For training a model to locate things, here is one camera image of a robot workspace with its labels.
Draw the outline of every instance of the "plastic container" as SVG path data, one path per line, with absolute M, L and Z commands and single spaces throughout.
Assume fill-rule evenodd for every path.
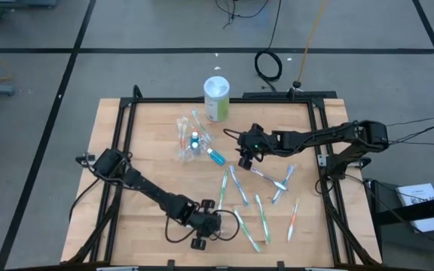
M 211 121 L 224 121 L 229 115 L 229 82 L 222 76 L 213 76 L 203 84 L 206 116 Z

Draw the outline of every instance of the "wooden table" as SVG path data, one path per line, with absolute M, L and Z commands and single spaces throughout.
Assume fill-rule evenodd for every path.
M 348 121 L 344 102 L 341 99 L 325 99 L 329 126 Z M 100 100 L 96 114 L 93 134 L 88 151 L 101 154 L 112 143 L 119 99 Z M 191 238 L 179 244 L 170 244 L 165 240 L 165 214 L 157 203 L 146 196 L 125 190 L 121 201 L 118 228 L 113 250 L 113 265 L 165 266 L 169 259 L 174 259 L 177 266 L 276 266 L 283 260 L 286 266 L 333 266 L 329 246 L 328 230 L 322 197 L 314 191 L 318 179 L 315 152 L 308 148 L 292 157 L 282 158 L 266 156 L 263 163 L 254 162 L 254 166 L 278 179 L 284 179 L 287 167 L 295 163 L 297 169 L 288 183 L 289 192 L 284 193 L 276 205 L 270 199 L 276 188 L 257 175 L 237 166 L 240 158 L 237 143 L 226 136 L 222 129 L 246 131 L 256 122 L 264 127 L 265 132 L 272 129 L 310 131 L 310 121 L 306 105 L 299 104 L 234 104 L 230 105 L 230 116 L 224 123 L 210 123 L 204 117 L 203 104 L 180 103 L 142 103 L 136 107 L 136 119 L 130 151 L 133 153 L 132 164 L 142 174 L 161 186 L 164 190 L 184 194 L 194 201 L 214 199 L 219 202 L 220 187 L 224 167 L 218 166 L 208 157 L 201 157 L 188 164 L 181 164 L 176 159 L 176 119 L 185 115 L 191 119 L 191 109 L 196 108 L 201 114 L 207 129 L 214 137 L 213 148 L 218 150 L 228 162 L 225 167 L 234 165 L 250 207 L 243 206 L 232 179 L 229 178 L 223 209 L 236 208 L 246 222 L 254 240 L 258 241 L 263 252 L 258 254 L 252 248 L 243 231 L 230 242 L 208 241 L 205 251 L 190 248 Z M 347 145 L 335 144 L 335 153 Z M 348 169 L 348 174 L 361 178 L 357 169 Z M 86 188 L 94 177 L 87 171 L 82 172 L 78 194 Z M 368 253 L 381 261 L 374 234 L 365 191 L 357 181 L 341 181 L 347 219 L 351 231 Z M 76 206 L 68 236 L 63 250 L 62 260 L 67 260 L 86 241 L 96 223 L 103 183 L 98 184 Z M 264 231 L 254 196 L 258 194 L 267 214 L 272 242 L 264 244 Z M 295 231 L 291 242 L 286 241 L 287 230 L 296 197 L 301 203 L 295 222 Z M 231 234 L 235 222 L 230 216 L 223 217 L 223 230 Z M 189 229 L 180 227 L 171 221 L 169 235 L 172 239 L 184 236 Z M 340 230 L 336 227 L 341 261 L 345 262 L 344 244 Z M 102 258 L 106 244 L 106 233 L 102 235 L 99 258 Z

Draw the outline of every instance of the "gray floor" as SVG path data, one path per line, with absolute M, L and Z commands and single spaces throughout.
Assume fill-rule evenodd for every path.
M 261 2 L 239 1 L 237 13 L 252 14 Z M 434 1 L 421 3 L 434 29 Z M 87 4 L 60 0 L 54 9 L 9 12 L 0 23 L 0 47 L 71 48 Z M 318 1 L 283 0 L 274 46 L 303 47 L 318 8 Z M 259 16 L 222 29 L 227 15 L 212 0 L 97 0 L 82 47 L 265 47 L 276 11 L 277 1 L 271 1 Z M 312 47 L 431 49 L 432 43 L 411 0 L 341 0 L 329 2 Z M 2 57 L 14 68 L 17 91 L 0 96 L 0 248 L 69 55 Z M 302 55 L 281 53 L 280 58 L 283 76 L 275 85 L 285 90 L 297 77 Z M 225 76 L 231 95 L 239 97 L 265 85 L 253 60 L 254 53 L 79 54 L 7 268 L 60 260 L 81 174 L 74 157 L 87 149 L 100 98 L 128 96 L 134 84 L 146 97 L 201 96 L 202 83 L 213 75 Z M 275 64 L 268 60 L 261 65 L 271 74 Z M 434 54 L 311 54 L 302 83 L 307 91 L 336 90 L 350 119 L 394 123 L 434 115 Z M 390 138 L 432 123 L 390 128 Z M 434 142 L 434 130 L 417 142 Z M 434 185 L 432 146 L 397 145 L 372 157 L 366 177 Z M 384 244 L 384 262 L 434 269 L 434 254 Z

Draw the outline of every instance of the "black metal frame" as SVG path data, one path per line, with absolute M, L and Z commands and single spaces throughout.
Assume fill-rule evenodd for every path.
M 322 122 L 322 127 L 326 128 L 328 127 L 328 121 L 326 117 L 326 110 L 324 106 L 323 99 L 336 99 L 336 92 L 329 91 L 329 92 L 316 92 L 316 93 L 294 93 L 292 91 L 289 91 L 288 93 L 245 93 L 243 95 L 243 98 L 236 98 L 236 99 L 230 99 L 231 103 L 293 103 L 293 104 L 303 104 L 307 106 L 308 113 L 309 113 L 309 119 L 310 119 L 310 128 L 311 131 L 317 130 L 317 123 L 316 123 L 316 117 L 314 113 L 314 107 L 316 106 L 319 110 L 320 120 Z M 121 135 L 121 124 L 124 116 L 124 111 L 126 107 L 130 104 L 130 114 L 129 114 L 129 121 L 127 125 L 127 132 L 125 135 L 124 140 L 124 149 L 123 152 L 127 152 L 130 149 L 130 140 L 132 135 L 132 127 L 133 127 L 133 121 L 134 116 L 136 113 L 136 105 L 137 103 L 202 103 L 203 97 L 197 97 L 197 98 L 142 98 L 141 94 L 138 96 L 135 93 L 134 89 L 134 96 L 132 98 L 122 98 L 120 102 L 120 107 L 117 114 L 117 121 L 115 125 L 115 131 L 114 131 L 114 138 L 112 141 L 112 147 L 117 148 L 118 147 L 118 140 Z M 316 162 L 317 162 L 317 155 L 321 154 L 321 148 L 315 147 L 314 148 L 316 152 Z M 332 154 L 332 146 L 326 145 L 326 150 L 328 154 Z M 322 171 L 318 168 L 318 174 L 319 179 L 321 180 L 321 189 L 327 190 L 327 184 L 326 181 L 324 181 L 324 174 Z M 106 206 L 108 204 L 109 199 L 109 191 L 110 186 L 105 184 L 105 187 L 102 192 L 102 198 L 100 200 L 100 207 L 99 207 L 99 216 L 97 223 L 101 221 L 102 216 L 105 213 Z M 120 205 L 121 201 L 121 189 L 117 189 L 115 191 L 115 196 L 117 199 L 117 204 Z M 339 182 L 335 182 L 335 196 L 336 196 L 336 207 L 339 211 L 339 214 L 341 216 L 341 219 L 344 221 L 344 223 L 347 225 L 347 218 L 346 218 L 346 212 L 344 208 L 344 201 L 343 196 L 341 192 L 341 186 L 339 185 Z M 326 200 L 331 200 L 328 193 L 324 193 L 322 195 L 323 202 Z M 112 258 L 112 251 L 113 251 L 113 244 L 115 242 L 115 234 L 116 234 L 116 225 L 118 222 L 118 209 L 115 214 L 115 216 L 112 218 L 110 222 L 110 228 L 108 230 L 108 240 L 105 247 L 105 257 L 104 261 L 110 263 Z M 331 252 L 332 252 L 332 259 L 335 266 L 338 266 L 341 264 L 341 256 L 339 253 L 339 247 L 338 247 L 338 241 L 336 238 L 336 229 L 334 221 L 332 220 L 331 216 L 326 213 L 326 223 L 328 227 L 328 235 L 329 235 L 329 244 L 331 246 Z M 354 264 L 354 253 L 353 249 L 351 248 L 349 242 L 345 239 L 344 240 L 346 253 L 347 253 L 347 262 Z M 98 258 L 98 250 L 99 250 L 99 241 L 96 242 L 96 244 L 93 247 L 92 253 L 90 255 L 90 262 L 95 261 Z M 142 268 L 148 268 L 148 269 L 163 269 L 167 268 L 168 266 L 140 266 L 139 269 Z M 195 270 L 205 270 L 205 269 L 212 269 L 214 270 L 214 266 L 198 266 L 198 267 L 192 267 L 190 269 Z M 274 270 L 275 267 L 259 267 L 259 268 L 237 268 L 239 270 L 245 270 L 245 269 L 252 269 L 252 270 Z M 301 268 L 286 268 L 286 269 L 295 269 L 295 270 L 301 270 Z

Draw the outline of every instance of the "plastic packaging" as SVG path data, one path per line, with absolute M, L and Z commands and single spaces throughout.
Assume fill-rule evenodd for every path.
M 196 156 L 196 152 L 191 148 L 189 136 L 193 130 L 194 126 L 188 121 L 188 118 L 181 117 L 177 120 L 177 136 L 179 138 L 177 158 L 183 163 L 192 161 Z
M 229 115 L 229 82 L 222 76 L 213 76 L 203 84 L 206 116 L 211 121 L 224 121 Z

